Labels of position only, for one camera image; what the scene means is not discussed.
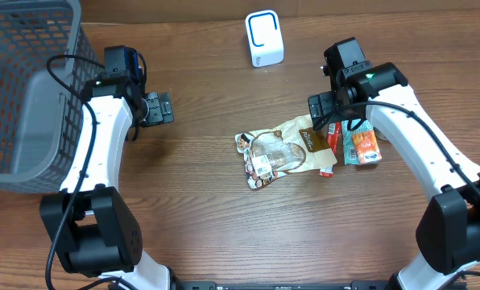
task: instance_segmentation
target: wood grain surface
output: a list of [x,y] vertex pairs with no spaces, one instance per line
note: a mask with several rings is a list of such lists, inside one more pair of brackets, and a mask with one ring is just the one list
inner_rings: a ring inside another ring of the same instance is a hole
[[87,23],[167,23],[244,19],[272,9],[280,18],[480,9],[480,0],[81,0]]
[[[143,245],[182,280],[334,283],[386,280],[418,253],[419,183],[381,142],[376,168],[334,167],[252,191],[234,135],[307,114],[329,90],[322,53],[356,36],[374,64],[392,61],[422,105],[480,164],[480,10],[284,19],[285,60],[252,68],[243,21],[84,26],[93,48],[125,44],[148,63],[147,89],[172,93],[176,121],[126,143],[120,192]],[[0,289],[44,288],[50,240],[38,195],[0,192]],[[57,288],[82,275],[53,268]],[[480,279],[470,279],[480,288]]]

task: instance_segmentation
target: plastic food wrapper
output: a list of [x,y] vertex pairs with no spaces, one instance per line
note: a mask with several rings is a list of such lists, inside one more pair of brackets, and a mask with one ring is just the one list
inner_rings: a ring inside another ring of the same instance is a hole
[[337,162],[323,135],[312,130],[310,115],[299,116],[271,130],[234,136],[243,154],[247,184],[252,189],[292,173],[327,168]]
[[[328,126],[328,134],[326,136],[326,140],[328,141],[329,146],[334,154],[337,154],[337,144],[338,140],[340,139],[340,130],[341,130],[341,123],[331,123]],[[321,168],[319,171],[320,176],[324,177],[333,177],[333,165],[327,168]]]
[[[361,120],[353,120],[352,127],[358,125]],[[374,128],[369,121],[356,130],[347,130],[347,122],[342,121],[342,135],[344,136],[344,163],[351,165],[376,164],[382,159],[379,151]]]

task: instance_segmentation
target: mesh basket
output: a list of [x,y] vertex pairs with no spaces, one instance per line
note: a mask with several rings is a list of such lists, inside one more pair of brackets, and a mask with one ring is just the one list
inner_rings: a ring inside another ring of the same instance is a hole
[[[50,56],[97,60],[77,1],[0,1],[0,189],[59,190],[82,128],[81,102],[45,69]],[[101,69],[81,60],[53,63],[80,91]]]

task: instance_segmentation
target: white plug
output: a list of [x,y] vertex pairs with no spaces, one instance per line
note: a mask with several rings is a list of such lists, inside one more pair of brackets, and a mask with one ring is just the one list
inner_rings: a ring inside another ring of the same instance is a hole
[[250,56],[255,67],[283,61],[283,36],[278,15],[273,10],[263,10],[247,15],[246,29]]

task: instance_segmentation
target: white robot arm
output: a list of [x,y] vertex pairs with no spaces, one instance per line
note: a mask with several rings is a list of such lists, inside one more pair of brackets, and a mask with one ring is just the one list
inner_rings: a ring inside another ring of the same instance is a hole
[[[379,96],[369,102],[386,102],[413,111],[434,131],[449,154],[460,164],[461,170],[476,182],[480,180],[480,167],[465,157],[442,133],[441,129],[426,114],[417,101],[410,85],[394,85],[379,91]],[[459,188],[466,183],[451,168],[439,147],[426,130],[413,118],[392,108],[367,106],[366,118],[391,142],[424,191],[427,202],[442,193],[442,187],[450,184]],[[468,270],[478,262],[472,261],[460,266],[455,272]],[[419,253],[412,263],[399,272],[398,280],[403,290],[439,289],[455,274],[444,275],[435,271],[424,256]]]
[[[170,100],[167,93],[145,93],[147,74],[139,67],[138,57],[144,69],[147,66],[139,52],[111,47],[105,50],[105,57],[106,71],[87,81],[81,93],[72,92],[84,103],[75,158],[60,193],[41,201],[41,218],[53,241],[46,283],[53,289],[50,271],[55,250],[67,272],[100,276],[100,282],[112,278],[131,290],[176,290],[178,284],[169,269],[143,251],[139,224],[118,194],[118,170],[127,131],[172,122]],[[48,67],[59,58],[86,60],[53,56]],[[76,224],[88,215],[94,215],[97,224]]]

